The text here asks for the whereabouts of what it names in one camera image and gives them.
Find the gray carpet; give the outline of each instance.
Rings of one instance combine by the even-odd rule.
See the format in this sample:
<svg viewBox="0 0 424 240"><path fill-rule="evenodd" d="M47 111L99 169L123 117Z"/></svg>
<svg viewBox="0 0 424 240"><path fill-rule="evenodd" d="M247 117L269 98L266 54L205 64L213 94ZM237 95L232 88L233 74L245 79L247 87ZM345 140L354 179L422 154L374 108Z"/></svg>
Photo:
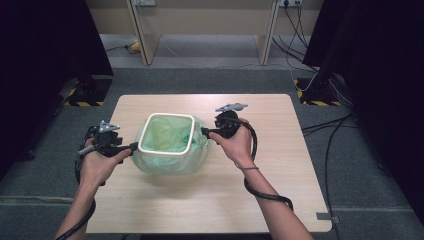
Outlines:
<svg viewBox="0 0 424 240"><path fill-rule="evenodd" d="M16 163L0 182L0 239L51 239L77 187L76 149L87 127L110 120L124 94L285 93L292 98L301 127L343 117L347 107L300 104L289 71L228 69L114 69L115 77L102 107L62 107L35 149L36 159ZM64 88L67 94L69 86ZM353 119L332 141L328 186L340 237L347 239L423 239L424 229L396 182L379 168ZM324 160L334 128L305 137L325 194ZM337 239L334 230L313 233ZM88 239L121 239L120 234L90 234ZM191 236L197 239L269 239L267 235ZM131 234L127 239L140 239ZM188 236L143 235L141 239L188 239Z"/></svg>

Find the transparent container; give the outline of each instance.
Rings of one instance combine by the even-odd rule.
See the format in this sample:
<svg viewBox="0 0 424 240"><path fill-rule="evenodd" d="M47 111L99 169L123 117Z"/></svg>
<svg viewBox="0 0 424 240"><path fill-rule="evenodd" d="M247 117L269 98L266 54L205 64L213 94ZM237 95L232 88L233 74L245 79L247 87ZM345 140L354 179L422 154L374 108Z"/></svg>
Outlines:
<svg viewBox="0 0 424 240"><path fill-rule="evenodd" d="M207 126L197 117L154 113L141 125L135 139L138 149L131 158L145 173L194 173L202 166L211 148L201 127Z"/></svg>

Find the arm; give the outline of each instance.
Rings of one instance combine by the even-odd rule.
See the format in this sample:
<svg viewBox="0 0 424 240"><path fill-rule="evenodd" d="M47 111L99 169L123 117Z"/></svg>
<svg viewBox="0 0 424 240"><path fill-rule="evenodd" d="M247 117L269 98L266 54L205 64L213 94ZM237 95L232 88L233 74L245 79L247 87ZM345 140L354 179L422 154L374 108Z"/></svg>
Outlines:
<svg viewBox="0 0 424 240"><path fill-rule="evenodd" d="M252 188L263 193L278 194L258 169L243 170L256 167L250 155L252 137L247 128L241 126L231 139L222 138L216 133L210 133L209 136L221 145L227 157L242 169ZM286 204L262 198L256 200L273 239L312 239L303 223Z"/></svg>
<svg viewBox="0 0 424 240"><path fill-rule="evenodd" d="M56 233L55 239L75 226L87 214L100 184L105 182L112 174L115 166L130 154L131 150L127 149L111 158L105 157L97 151L85 156L81 168L80 185L65 219ZM87 224L68 239L83 239L86 229Z"/></svg>

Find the hand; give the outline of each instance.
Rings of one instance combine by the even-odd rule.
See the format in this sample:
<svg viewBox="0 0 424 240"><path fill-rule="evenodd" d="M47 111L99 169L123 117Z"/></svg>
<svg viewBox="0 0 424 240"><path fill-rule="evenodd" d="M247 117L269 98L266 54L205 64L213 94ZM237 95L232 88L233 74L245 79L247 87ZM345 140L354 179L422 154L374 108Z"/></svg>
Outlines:
<svg viewBox="0 0 424 240"><path fill-rule="evenodd" d="M93 144L93 139L87 140L86 147ZM113 157L105 157L93 151L84 157L81 168L81 185L87 184L98 187L112 174L116 165L131 154L130 149L125 149Z"/></svg>
<svg viewBox="0 0 424 240"><path fill-rule="evenodd" d="M247 122L246 119L239 119L240 121ZM252 135L249 130L241 125L236 134L230 138L225 139L221 135L211 132L209 137L216 143L221 145L225 155L240 167L253 167L254 163L251 156L252 149Z"/></svg>

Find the tabletop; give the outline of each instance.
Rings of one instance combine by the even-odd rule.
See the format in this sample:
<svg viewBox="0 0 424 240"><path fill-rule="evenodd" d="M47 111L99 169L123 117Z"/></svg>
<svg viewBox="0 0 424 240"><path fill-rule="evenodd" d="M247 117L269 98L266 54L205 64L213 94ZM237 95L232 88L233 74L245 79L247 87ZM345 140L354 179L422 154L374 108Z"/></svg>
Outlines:
<svg viewBox="0 0 424 240"><path fill-rule="evenodd" d="M196 116L214 127L215 109L248 104L237 112L258 136L256 165L279 192L293 201L296 215L311 232L331 229L292 101L285 94L124 95L110 123L120 125L123 144L134 142L153 113ZM141 172L127 158L96 195L97 209L88 233L263 233L268 232L243 174L222 151L212 149L202 167L183 176Z"/></svg>

